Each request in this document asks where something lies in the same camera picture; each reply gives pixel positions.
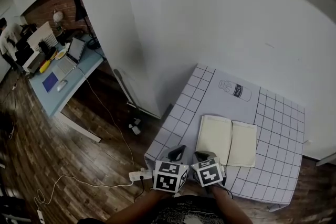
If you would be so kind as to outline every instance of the lamp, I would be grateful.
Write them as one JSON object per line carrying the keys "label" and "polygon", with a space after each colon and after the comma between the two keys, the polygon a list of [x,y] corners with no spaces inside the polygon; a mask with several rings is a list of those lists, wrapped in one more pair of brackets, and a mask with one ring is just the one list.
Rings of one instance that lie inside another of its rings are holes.
{"label": "lamp", "polygon": [[91,37],[91,39],[87,42],[88,48],[91,50],[98,49],[100,47],[98,39],[93,35],[91,31],[91,27],[88,25],[88,22],[86,21],[86,16],[88,16],[88,13],[86,12],[85,8],[80,3],[80,0],[73,0],[73,2],[75,3],[75,6],[76,6],[75,21],[77,22],[83,19],[88,29],[89,36]]}

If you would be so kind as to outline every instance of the laptop keyboard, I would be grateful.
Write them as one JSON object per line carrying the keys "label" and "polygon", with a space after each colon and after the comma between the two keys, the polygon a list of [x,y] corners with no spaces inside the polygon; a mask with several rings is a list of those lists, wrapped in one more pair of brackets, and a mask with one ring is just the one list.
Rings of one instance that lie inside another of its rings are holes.
{"label": "laptop keyboard", "polygon": [[72,62],[70,62],[67,58],[63,58],[62,62],[58,64],[58,67],[65,74],[68,74],[75,67],[75,65]]}

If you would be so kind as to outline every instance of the wooden floor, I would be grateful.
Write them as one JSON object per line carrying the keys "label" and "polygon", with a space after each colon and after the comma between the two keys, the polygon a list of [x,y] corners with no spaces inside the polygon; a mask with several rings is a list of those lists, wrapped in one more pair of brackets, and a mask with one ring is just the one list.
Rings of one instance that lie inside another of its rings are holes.
{"label": "wooden floor", "polygon": [[[0,103],[17,81],[17,88],[0,105],[2,111],[13,113],[16,132],[10,141],[1,144],[1,162],[6,169],[1,175],[10,195],[27,202],[34,223],[39,223],[34,197],[38,188],[50,199],[54,182],[60,175],[75,176],[91,184],[128,184],[128,173],[145,167],[143,154],[154,139],[161,122],[144,116],[140,136],[127,128],[133,111],[113,81],[100,72],[90,76],[93,89],[110,109],[133,151],[135,167],[120,133],[111,124],[107,111],[90,92],[87,83],[76,92],[63,113],[102,138],[95,143],[70,129],[58,119],[44,113],[26,78],[11,71],[0,85]],[[106,220],[114,212],[133,203],[141,186],[128,188],[93,188],[63,178],[55,189],[50,205],[40,205],[46,223],[76,223],[81,218]],[[195,184],[186,184],[183,194],[200,193]],[[336,166],[315,167],[303,159],[298,186],[287,208],[266,211],[267,205],[235,198],[254,223],[328,223],[336,212]]]}

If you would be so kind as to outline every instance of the open notebook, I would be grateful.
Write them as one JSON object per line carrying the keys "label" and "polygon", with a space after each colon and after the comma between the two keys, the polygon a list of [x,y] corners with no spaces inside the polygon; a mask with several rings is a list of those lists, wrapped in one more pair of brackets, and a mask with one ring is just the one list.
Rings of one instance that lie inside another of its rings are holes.
{"label": "open notebook", "polygon": [[202,116],[197,151],[214,152],[223,165],[254,167],[257,126],[219,116]]}

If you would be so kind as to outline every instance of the brick wall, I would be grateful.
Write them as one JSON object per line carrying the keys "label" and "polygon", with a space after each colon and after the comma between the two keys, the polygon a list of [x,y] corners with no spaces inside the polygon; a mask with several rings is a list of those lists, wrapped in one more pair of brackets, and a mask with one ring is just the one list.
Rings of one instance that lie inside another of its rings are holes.
{"label": "brick wall", "polygon": [[[64,18],[61,21],[61,24],[64,28],[82,28],[84,31],[87,30],[84,20],[75,22],[76,7],[74,0],[37,0],[23,13],[23,15],[29,24],[35,23],[37,24],[37,27],[40,27],[46,21],[48,21],[52,30],[54,31],[54,34],[57,36],[58,31],[56,29],[54,19],[52,18],[55,6],[56,10],[63,12]],[[86,19],[89,26],[91,26],[89,17]]]}

